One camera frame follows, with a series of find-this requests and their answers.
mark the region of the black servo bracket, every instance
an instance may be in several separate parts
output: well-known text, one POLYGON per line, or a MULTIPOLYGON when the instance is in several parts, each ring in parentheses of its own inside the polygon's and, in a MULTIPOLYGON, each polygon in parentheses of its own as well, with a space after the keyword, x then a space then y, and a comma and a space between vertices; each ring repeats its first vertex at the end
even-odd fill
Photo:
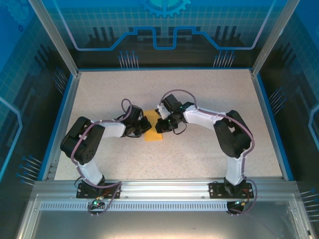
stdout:
POLYGON ((247 199, 247 194, 243 191, 249 191, 249 199, 254 198, 254 192, 251 183, 243 182, 240 185, 240 190, 235 191, 232 195, 225 189, 225 183, 217 181, 208 184, 208 192, 210 199, 247 199))
MULTIPOLYGON (((103 183, 101 186, 108 186, 113 183, 103 183)), ((86 183, 79 183, 78 190, 76 192, 76 198, 91 198, 95 199, 101 195, 104 195, 105 199, 111 199, 113 197, 113 194, 116 193, 115 199, 120 198, 121 194, 121 188, 119 188, 118 192, 116 192, 116 189, 118 187, 114 186, 112 188, 104 188, 99 190, 94 190, 90 185, 87 185, 86 183)))

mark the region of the blue frame border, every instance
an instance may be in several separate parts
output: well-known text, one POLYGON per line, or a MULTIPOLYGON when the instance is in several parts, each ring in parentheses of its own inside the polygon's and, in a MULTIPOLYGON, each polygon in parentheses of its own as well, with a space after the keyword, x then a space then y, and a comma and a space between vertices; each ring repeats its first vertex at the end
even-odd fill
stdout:
POLYGON ((293 173, 291 171, 291 168, 290 168, 290 165, 289 165, 289 162, 288 162, 288 158, 287 158, 287 155, 286 155, 286 152, 285 152, 285 149, 284 149, 283 142, 282 142, 282 140, 280 138, 280 135, 279 135, 279 131, 278 131, 278 128, 277 128, 275 117, 274 117, 274 114, 273 114, 273 112, 271 110, 270 103, 269 103, 269 100, 268 100, 268 97, 267 97, 267 94, 266 94, 266 90, 265 90, 263 81, 262 81, 261 76, 260 76, 259 73, 257 74, 257 80, 258 80, 258 84, 259 84, 261 92, 262 92, 262 96, 263 96, 263 98, 265 100, 265 105, 266 105, 266 108, 267 108, 267 111, 268 111, 268 115, 269 115, 269 118, 270 118, 271 125, 272 125, 272 127, 274 129, 274 133, 275 133, 275 137, 276 137, 277 144, 278 144, 278 147, 279 147, 279 151, 280 151, 280 154, 282 156, 283 163, 284 163, 284 170, 287 173, 288 180, 289 181, 294 181, 294 176, 293 176, 293 173))
POLYGON ((54 127, 53 127, 53 130, 52 130, 52 134, 51 134, 51 137, 50 137, 50 141, 49 141, 48 147, 46 148, 46 152, 45 152, 45 155, 44 155, 42 166, 40 168, 40 172, 39 172, 38 179, 37 179, 38 181, 41 181, 41 179, 43 178, 43 175, 45 173, 45 168, 46 168, 46 165, 48 163, 50 152, 51 152, 52 147, 53 147, 54 138, 56 136, 58 126, 59 126, 59 124, 61 122, 62 112, 63 112, 64 107, 65 107, 66 98, 67 98, 67 96, 69 94, 71 83, 72 83, 73 80, 74 80, 74 77, 71 74, 70 77, 69 77, 69 81, 68 81, 68 84, 66 86, 63 98, 62 98, 62 102, 61 102, 61 105, 60 105, 60 108, 59 108, 58 115, 56 116, 56 120, 55 120, 55 123, 54 123, 54 127))

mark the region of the work surface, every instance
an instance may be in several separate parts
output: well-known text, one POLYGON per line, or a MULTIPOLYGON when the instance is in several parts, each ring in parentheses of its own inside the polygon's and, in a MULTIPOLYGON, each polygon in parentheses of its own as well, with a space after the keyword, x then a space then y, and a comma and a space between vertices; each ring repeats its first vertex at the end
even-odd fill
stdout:
MULTIPOLYGON (((68 130, 80 116, 117 118, 123 114, 123 98, 144 111, 155 109, 163 94, 172 89, 192 92, 202 108, 238 111, 256 142, 246 160, 246 175, 282 175, 248 70, 84 72, 68 130)), ((192 101, 185 93, 174 95, 182 103, 192 101)), ((208 178, 224 177, 226 172, 226 155, 215 132, 193 124, 181 135, 165 133, 163 141, 146 142, 143 136, 103 139, 95 160, 106 179, 208 178)), ((78 176, 70 159, 61 153, 55 180, 78 176)))

